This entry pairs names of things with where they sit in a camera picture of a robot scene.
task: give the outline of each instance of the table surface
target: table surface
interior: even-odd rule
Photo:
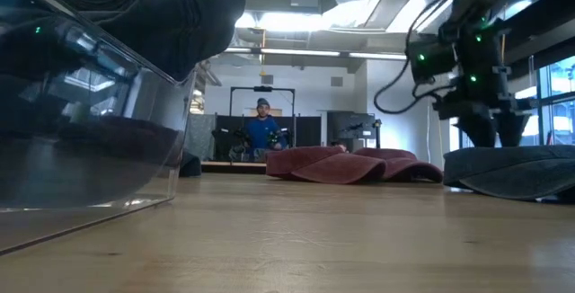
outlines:
[[[3,293],[575,291],[575,207],[262,175],[0,258]]]

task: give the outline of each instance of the ceiling pipe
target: ceiling pipe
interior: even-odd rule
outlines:
[[[207,61],[198,64],[198,71],[206,77],[206,82],[214,86],[222,86],[222,81],[209,69],[209,63]]]

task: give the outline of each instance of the metal frame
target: metal frame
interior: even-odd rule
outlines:
[[[254,86],[254,87],[245,87],[245,86],[232,86],[230,88],[230,109],[228,115],[232,116],[232,103],[234,102],[234,91],[235,90],[252,90],[258,93],[271,93],[273,91],[288,91],[291,92],[291,130],[292,130],[292,146],[296,146],[296,89],[290,88],[275,88],[275,87],[268,87],[268,86]]]

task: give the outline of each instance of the clear plastic bin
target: clear plastic bin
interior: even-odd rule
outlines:
[[[56,0],[0,5],[0,251],[172,199],[194,75]]]

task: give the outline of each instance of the man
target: man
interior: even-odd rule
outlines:
[[[281,150],[286,145],[286,140],[278,136],[278,142],[270,143],[270,135],[280,132],[278,123],[270,116],[270,103],[264,99],[258,99],[258,117],[251,120],[247,125],[248,135],[251,145],[248,149],[250,157],[255,161],[263,161],[263,157],[257,157],[262,151],[267,149]]]

